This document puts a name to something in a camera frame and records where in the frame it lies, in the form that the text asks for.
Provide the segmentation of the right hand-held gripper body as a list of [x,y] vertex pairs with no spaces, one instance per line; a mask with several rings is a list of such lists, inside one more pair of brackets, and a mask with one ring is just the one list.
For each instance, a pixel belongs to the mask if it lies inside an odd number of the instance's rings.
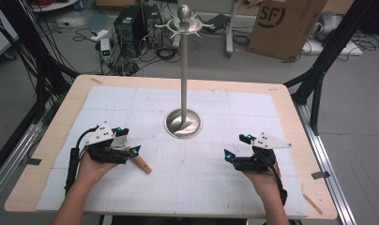
[[241,172],[261,173],[273,167],[276,162],[275,149],[290,148],[292,145],[284,140],[262,132],[250,144],[253,155],[236,157],[234,168]]

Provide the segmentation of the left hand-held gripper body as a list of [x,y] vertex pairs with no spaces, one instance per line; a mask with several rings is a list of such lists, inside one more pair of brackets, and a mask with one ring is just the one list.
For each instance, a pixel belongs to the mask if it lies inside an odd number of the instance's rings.
[[115,136],[115,128],[111,128],[107,122],[98,126],[93,135],[85,142],[84,151],[90,157],[100,163],[125,164],[129,159],[129,153],[125,150],[112,148]]

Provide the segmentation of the utensil with wooden handle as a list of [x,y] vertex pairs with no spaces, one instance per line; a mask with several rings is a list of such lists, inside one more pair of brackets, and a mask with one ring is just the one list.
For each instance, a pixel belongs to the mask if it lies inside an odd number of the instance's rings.
[[[125,150],[129,151],[130,146],[126,145],[128,136],[123,135],[119,137],[115,137],[112,142],[112,148],[117,150]],[[141,156],[132,157],[130,159],[135,165],[137,165],[139,168],[141,168],[145,173],[150,174],[152,173],[152,169],[149,167],[149,165],[143,160]]]

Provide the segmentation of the person's right hand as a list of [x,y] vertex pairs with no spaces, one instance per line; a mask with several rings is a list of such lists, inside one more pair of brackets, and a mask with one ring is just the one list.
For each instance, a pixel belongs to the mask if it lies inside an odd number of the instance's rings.
[[243,174],[250,180],[260,197],[279,195],[277,179],[271,171],[262,173],[243,172]]

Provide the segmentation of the white grid mat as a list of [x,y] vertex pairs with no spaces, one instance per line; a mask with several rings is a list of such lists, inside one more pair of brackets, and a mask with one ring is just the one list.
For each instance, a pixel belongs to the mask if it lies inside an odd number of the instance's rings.
[[212,91],[190,91],[189,108],[203,119],[191,139],[169,135],[165,116],[179,105],[172,89],[95,86],[87,95],[66,143],[56,158],[38,202],[39,211],[55,211],[65,196],[71,147],[84,144],[88,129],[103,122],[129,129],[127,144],[138,146],[151,167],[145,173],[133,162],[108,172],[91,190],[88,213],[259,218],[263,204],[249,179],[224,159],[225,151],[248,157],[241,134],[284,137],[272,96]]

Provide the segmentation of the thin wooden stick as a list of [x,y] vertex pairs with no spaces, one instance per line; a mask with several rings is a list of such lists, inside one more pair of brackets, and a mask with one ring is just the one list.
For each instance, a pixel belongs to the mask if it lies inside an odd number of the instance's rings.
[[309,203],[309,205],[319,214],[322,215],[323,211],[317,206],[317,204],[305,193],[303,194],[303,198]]

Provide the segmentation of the white device with green light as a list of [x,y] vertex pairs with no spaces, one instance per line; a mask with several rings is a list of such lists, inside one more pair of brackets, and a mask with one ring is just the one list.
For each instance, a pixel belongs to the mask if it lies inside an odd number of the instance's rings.
[[100,59],[103,62],[111,61],[111,43],[108,38],[102,38],[99,42]]

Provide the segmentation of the white power strip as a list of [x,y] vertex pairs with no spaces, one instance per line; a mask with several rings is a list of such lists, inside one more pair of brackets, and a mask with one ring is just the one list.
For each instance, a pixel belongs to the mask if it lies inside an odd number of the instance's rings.
[[93,35],[90,39],[92,41],[99,41],[101,38],[104,38],[109,33],[108,30],[100,30],[95,35]]

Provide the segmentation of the large black computer tower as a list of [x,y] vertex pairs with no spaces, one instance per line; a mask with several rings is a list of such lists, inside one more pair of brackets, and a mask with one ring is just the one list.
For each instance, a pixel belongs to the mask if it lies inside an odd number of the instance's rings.
[[142,7],[125,5],[114,21],[114,30],[123,54],[138,57],[141,54],[140,41],[145,36]]

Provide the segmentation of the slim black computer tower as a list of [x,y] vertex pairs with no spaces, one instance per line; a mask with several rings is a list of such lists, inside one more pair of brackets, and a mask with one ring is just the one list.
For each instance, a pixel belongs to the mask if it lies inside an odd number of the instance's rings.
[[162,33],[157,25],[162,23],[159,7],[156,4],[143,5],[144,22],[148,34],[148,44],[152,49],[161,48],[163,45]]

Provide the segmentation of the white stand pole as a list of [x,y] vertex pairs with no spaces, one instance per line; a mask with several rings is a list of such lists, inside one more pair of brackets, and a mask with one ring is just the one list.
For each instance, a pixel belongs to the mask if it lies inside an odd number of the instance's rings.
[[234,51],[233,29],[234,29],[235,16],[236,16],[238,5],[239,5],[239,0],[233,0],[228,28],[226,29],[226,33],[225,33],[225,56],[228,58],[232,56],[233,51]]

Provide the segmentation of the black flat device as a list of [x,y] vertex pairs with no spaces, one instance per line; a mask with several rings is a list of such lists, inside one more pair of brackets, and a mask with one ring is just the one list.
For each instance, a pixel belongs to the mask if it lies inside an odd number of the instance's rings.
[[204,30],[209,34],[214,34],[221,28],[224,28],[228,22],[229,17],[221,13],[207,21],[206,23],[209,24],[209,27],[204,27]]

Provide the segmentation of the grey rounded object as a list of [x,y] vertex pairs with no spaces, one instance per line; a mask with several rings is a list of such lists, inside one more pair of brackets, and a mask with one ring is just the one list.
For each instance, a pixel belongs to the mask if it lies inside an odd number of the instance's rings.
[[331,32],[338,28],[341,21],[342,15],[332,11],[325,11],[314,25],[311,35],[320,42],[323,42]]

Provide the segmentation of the aluminium rail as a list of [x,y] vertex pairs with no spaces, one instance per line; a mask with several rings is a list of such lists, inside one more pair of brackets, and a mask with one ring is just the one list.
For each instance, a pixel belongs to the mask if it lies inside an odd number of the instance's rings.
[[295,104],[299,119],[311,144],[311,150],[316,157],[322,178],[325,180],[329,194],[334,202],[341,225],[357,225],[351,207],[342,191],[339,179],[328,157],[325,146],[319,134],[311,127],[311,113],[306,105]]
[[42,122],[30,124],[28,127],[19,128],[17,132],[13,133],[12,141],[7,142],[8,156],[0,167],[0,194],[24,157],[34,146],[35,140],[42,130]]

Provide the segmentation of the black metal frame stand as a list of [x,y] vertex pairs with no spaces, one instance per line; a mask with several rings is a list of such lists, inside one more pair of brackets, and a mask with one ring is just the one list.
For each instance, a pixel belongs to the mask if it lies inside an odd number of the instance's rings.
[[306,105],[307,99],[312,94],[311,127],[316,134],[319,134],[318,117],[324,77],[378,2],[379,0],[355,0],[311,68],[284,83],[287,88],[299,84],[297,90],[291,95],[294,103]]
[[21,0],[0,0],[0,10],[18,35],[26,52],[1,23],[0,32],[22,58],[28,74],[33,75],[37,81],[34,108],[34,120],[37,122],[46,112],[46,102],[50,97],[63,97],[68,92],[70,84],[63,74],[76,79],[79,73],[52,57]]

